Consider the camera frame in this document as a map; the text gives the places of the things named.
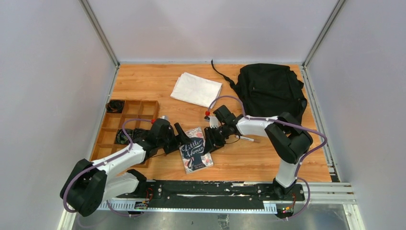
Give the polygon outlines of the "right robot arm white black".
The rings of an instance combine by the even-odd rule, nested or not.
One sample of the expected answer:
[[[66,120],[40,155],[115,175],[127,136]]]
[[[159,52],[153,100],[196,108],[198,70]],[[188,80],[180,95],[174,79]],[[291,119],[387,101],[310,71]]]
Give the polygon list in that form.
[[[299,160],[309,151],[313,139],[290,113],[275,117],[235,116],[222,105],[214,110],[209,122],[209,127],[204,129],[205,153],[222,148],[233,135],[268,137],[281,159],[272,182],[273,193],[279,200],[286,200],[292,195],[297,182]]]

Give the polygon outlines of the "Little Women book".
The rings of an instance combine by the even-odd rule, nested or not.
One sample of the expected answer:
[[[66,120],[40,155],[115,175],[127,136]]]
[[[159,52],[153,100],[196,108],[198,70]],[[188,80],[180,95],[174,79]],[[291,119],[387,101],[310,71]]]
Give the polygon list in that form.
[[[214,165],[211,154],[204,153],[205,138],[201,127],[186,131],[190,143],[180,146],[180,155],[186,174],[190,174]]]

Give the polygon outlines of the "black student backpack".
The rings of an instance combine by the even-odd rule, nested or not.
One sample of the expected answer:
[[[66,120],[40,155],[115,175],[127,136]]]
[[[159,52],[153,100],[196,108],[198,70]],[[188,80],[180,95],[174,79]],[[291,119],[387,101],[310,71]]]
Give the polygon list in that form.
[[[303,93],[304,83],[286,65],[256,63],[240,69],[237,82],[214,67],[242,101],[247,115],[271,117],[290,113],[299,124],[307,107]]]

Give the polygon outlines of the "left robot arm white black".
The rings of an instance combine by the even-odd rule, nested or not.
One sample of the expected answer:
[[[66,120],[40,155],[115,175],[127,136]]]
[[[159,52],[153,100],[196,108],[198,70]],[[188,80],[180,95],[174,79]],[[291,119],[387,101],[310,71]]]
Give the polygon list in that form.
[[[143,136],[128,136],[129,144],[123,149],[99,160],[81,159],[75,164],[60,191],[67,212],[87,217],[116,196],[130,193],[141,198],[146,194],[144,176],[130,167],[154,157],[160,149],[170,154],[192,141],[179,123],[172,126],[167,119],[158,118],[151,124]]]

